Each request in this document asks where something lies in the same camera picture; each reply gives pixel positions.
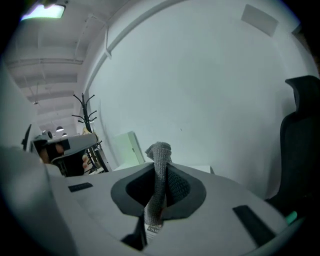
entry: white wall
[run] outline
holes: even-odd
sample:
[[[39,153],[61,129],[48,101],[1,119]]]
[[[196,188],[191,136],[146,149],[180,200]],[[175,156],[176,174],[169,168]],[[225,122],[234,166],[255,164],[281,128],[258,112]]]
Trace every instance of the white wall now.
[[[110,44],[155,2],[127,6]],[[247,3],[279,21],[273,38],[241,21]],[[211,165],[265,197],[280,179],[282,119],[295,110],[285,79],[313,72],[296,47],[279,54],[280,32],[298,24],[276,1],[187,0],[156,13],[116,45],[89,88],[97,133],[110,141],[134,131],[143,151],[167,142],[175,163]]]
[[[30,124],[28,141],[41,134],[35,123],[37,110],[22,94],[4,63],[0,62],[0,146],[22,148],[21,142]]]

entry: white pipe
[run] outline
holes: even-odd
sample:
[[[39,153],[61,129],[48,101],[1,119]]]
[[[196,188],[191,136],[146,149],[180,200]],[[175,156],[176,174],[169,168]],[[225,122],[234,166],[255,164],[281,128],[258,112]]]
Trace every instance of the white pipe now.
[[[26,87],[27,87],[27,88],[29,88],[29,90],[30,90],[30,92],[31,92],[32,97],[34,97],[34,98],[35,98],[34,92],[31,90],[31,87],[29,87],[29,85],[28,85],[28,82],[27,82],[26,76],[24,75],[24,76],[23,76],[23,78],[24,78],[24,81],[25,81]]]
[[[45,75],[45,71],[44,71],[44,67],[40,64],[41,66],[41,73],[42,73],[42,76],[43,76],[43,80],[44,80],[44,83],[47,84],[46,82],[46,75]]]
[[[38,30],[37,51],[38,51],[38,57],[39,57],[39,64],[41,63],[41,56],[39,54],[40,46],[41,46],[41,39],[40,39],[40,31]]]
[[[75,60],[76,57],[77,57],[77,51],[78,51],[78,48],[79,48],[80,41],[81,41],[81,39],[82,39],[82,36],[83,36],[84,33],[85,33],[86,28],[88,27],[88,23],[89,23],[89,21],[90,21],[90,19],[91,19],[92,17],[93,17],[93,15],[92,15],[92,14],[89,14],[89,15],[88,15],[88,18],[86,19],[86,21],[85,21],[85,23],[84,23],[84,25],[83,25],[83,28],[82,28],[81,34],[80,34],[80,36],[79,36],[78,42],[76,43],[73,60]]]
[[[104,21],[103,19],[101,19],[101,18],[99,18],[99,17],[97,17],[97,16],[95,16],[95,15],[92,15],[92,18],[96,19],[98,22],[103,23],[104,25],[107,25],[107,24],[108,24],[106,21]]]
[[[112,59],[111,53],[108,52],[108,33],[109,33],[109,27],[106,28],[104,33],[104,53],[111,60]]]
[[[16,56],[18,58],[18,63],[20,64],[20,56],[19,56],[19,51],[18,51],[18,42],[17,42],[17,40],[15,40],[15,53],[16,53]]]

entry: chair backrest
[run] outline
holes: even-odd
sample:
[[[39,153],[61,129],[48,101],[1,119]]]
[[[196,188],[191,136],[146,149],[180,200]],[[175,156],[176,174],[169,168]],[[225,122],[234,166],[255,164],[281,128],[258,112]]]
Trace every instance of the chair backrest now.
[[[296,111],[281,124],[281,183],[269,202],[288,214],[312,195],[320,170],[320,80],[307,75],[285,82],[293,88]]]

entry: gray sock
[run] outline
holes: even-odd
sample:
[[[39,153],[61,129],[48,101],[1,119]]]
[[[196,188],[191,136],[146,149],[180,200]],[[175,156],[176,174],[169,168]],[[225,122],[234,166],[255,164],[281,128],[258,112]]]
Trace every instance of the gray sock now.
[[[151,145],[146,155],[154,161],[154,194],[144,208],[144,223],[150,226],[161,224],[161,211],[166,195],[167,162],[171,162],[171,146],[165,142]]]

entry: ceiling beam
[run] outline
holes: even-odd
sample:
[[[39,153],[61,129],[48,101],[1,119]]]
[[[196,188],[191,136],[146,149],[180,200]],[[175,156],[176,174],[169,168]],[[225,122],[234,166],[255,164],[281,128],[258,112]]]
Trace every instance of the ceiling beam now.
[[[62,83],[77,83],[77,74],[71,75],[46,75],[45,81],[42,75],[27,77],[27,83],[24,77],[15,79],[16,84],[20,88],[27,88],[32,86],[44,86],[49,84],[62,84]]]
[[[29,81],[30,78],[42,78],[43,72],[45,77],[57,77],[57,76],[76,76],[80,70],[81,65],[72,63],[48,63],[42,64],[37,63],[33,66],[16,66],[11,68],[9,71],[11,75],[18,79],[23,76]]]
[[[56,115],[51,118],[39,119],[37,124],[39,126],[46,125],[53,122],[55,125],[75,125],[74,118],[71,114]]]
[[[38,89],[38,94],[48,94],[54,92],[61,92],[61,91],[75,91],[77,88],[77,83],[75,82],[66,82],[66,83],[47,83],[43,85],[33,85],[30,87],[20,88],[23,94],[26,97],[30,97],[36,94]]]
[[[56,91],[56,92],[51,92],[51,93],[44,93],[44,94],[29,96],[29,97],[27,97],[27,99],[30,102],[35,102],[35,101],[39,102],[39,101],[57,99],[57,98],[62,98],[62,97],[72,97],[73,95],[74,95],[73,90],[65,90],[65,91]]]
[[[40,59],[69,59],[74,60],[75,48],[74,47],[61,47],[61,46],[39,46],[38,47],[10,47],[4,54],[4,61],[10,67],[14,62],[23,62],[26,60],[40,60]],[[84,61],[86,58],[87,49],[78,47],[76,52],[76,60]]]
[[[61,110],[70,110],[72,111],[74,109],[74,104],[69,103],[65,105],[57,105],[57,106],[49,106],[49,107],[42,107],[38,109],[38,115],[48,114],[51,112],[57,112]]]
[[[56,132],[57,126],[62,125],[64,131]],[[47,122],[39,125],[41,131],[50,131],[52,134],[59,134],[62,135],[63,133],[67,132],[68,135],[75,135],[77,130],[75,124],[61,124],[59,121],[55,121],[54,124],[52,122]]]
[[[83,60],[73,60],[70,58],[33,58],[33,59],[24,59],[24,60],[15,60],[7,62],[7,68],[17,69],[26,66],[33,66],[39,64],[72,64],[72,65],[82,65]]]

